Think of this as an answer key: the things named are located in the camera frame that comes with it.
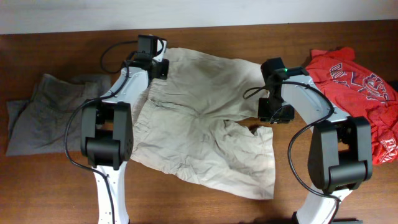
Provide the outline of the beige khaki shorts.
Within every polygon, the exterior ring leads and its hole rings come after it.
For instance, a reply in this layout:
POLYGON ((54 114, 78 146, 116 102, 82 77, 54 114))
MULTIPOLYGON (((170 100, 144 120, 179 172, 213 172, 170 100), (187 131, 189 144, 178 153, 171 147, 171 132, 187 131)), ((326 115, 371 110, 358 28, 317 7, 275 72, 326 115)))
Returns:
POLYGON ((170 48, 166 80, 155 79, 133 109, 132 160, 186 182, 254 200, 274 196, 273 131, 249 129, 264 84, 260 66, 170 48))

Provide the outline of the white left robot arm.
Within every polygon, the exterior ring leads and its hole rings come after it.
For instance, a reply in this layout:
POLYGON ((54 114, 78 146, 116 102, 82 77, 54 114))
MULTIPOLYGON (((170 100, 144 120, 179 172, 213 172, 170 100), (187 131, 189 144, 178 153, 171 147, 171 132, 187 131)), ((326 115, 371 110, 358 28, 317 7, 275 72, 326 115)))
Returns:
POLYGON ((129 223, 125 203, 126 166, 134 143, 132 107, 153 79, 167 79, 169 61, 128 60, 113 86, 81 114, 81 153, 93 170, 99 223, 129 223))

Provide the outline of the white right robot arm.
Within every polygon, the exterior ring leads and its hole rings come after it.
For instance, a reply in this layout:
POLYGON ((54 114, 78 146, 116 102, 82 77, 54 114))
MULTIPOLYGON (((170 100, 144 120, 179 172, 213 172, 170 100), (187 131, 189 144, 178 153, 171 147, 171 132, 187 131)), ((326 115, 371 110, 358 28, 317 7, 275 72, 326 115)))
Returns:
POLYGON ((302 67, 261 68, 268 104, 277 113, 291 106, 306 125, 289 142, 287 157, 299 184, 308 190, 303 205, 293 213, 292 223, 338 223, 343 200, 373 174, 371 125, 363 116, 353 117, 335 106, 314 84, 302 67), (307 185, 298 175, 292 149, 297 138, 310 130, 307 185))

